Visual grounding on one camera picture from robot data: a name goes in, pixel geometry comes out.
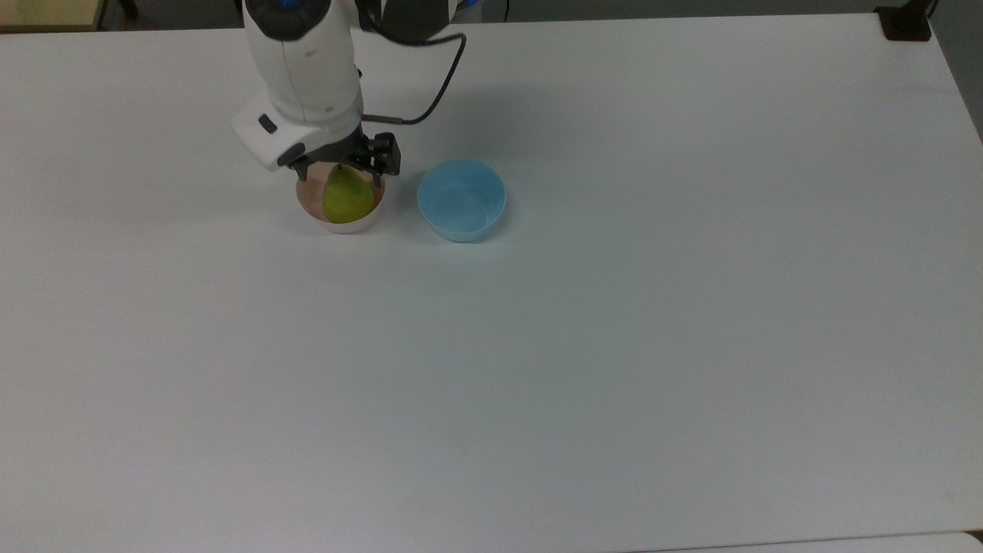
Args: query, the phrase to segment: floor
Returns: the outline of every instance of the floor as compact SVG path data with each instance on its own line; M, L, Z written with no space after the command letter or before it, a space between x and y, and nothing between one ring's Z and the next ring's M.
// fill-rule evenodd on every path
M223 29L242 26L235 0L136 0L140 18L132 31ZM485 0L483 21L555 21L678 18L765 14L871 12L900 0ZM983 2L940 0L932 26L955 81L983 137Z

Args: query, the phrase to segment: table surface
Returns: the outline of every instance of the table surface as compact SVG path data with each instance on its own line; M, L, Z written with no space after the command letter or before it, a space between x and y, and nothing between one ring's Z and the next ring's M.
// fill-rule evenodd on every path
M465 30L353 236L232 133L260 85L241 31L0 36L7 550L983 526L983 149L934 39L873 15ZM452 55L356 46L367 110L401 116ZM461 156L508 188L480 244L415 207Z
M983 544L966 533L942 533L737 546L724 549L690 549L689 551L693 553L983 553Z
M0 31L94 31L105 0L0 0Z

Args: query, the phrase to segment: pear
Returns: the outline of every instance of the pear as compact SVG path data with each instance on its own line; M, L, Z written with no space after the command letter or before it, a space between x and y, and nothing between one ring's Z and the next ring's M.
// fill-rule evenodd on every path
M376 197L357 170L338 163L327 174L321 207L324 217L333 223L352 222L372 212Z

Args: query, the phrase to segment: blue bowl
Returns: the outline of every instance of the blue bowl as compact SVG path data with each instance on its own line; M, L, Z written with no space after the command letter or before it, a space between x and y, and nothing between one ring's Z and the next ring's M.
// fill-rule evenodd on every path
M501 217L505 186L484 163L453 159L424 176L417 204L434 232L454 242L473 242L492 232Z

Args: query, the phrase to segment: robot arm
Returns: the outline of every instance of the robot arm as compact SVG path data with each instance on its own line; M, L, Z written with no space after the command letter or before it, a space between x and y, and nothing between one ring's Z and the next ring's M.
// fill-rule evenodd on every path
M399 173L391 133L362 132L362 89L351 28L421 41L442 30L456 0L246 0L246 38L265 87L233 118L268 170L301 179L316 161L346 162L376 176Z

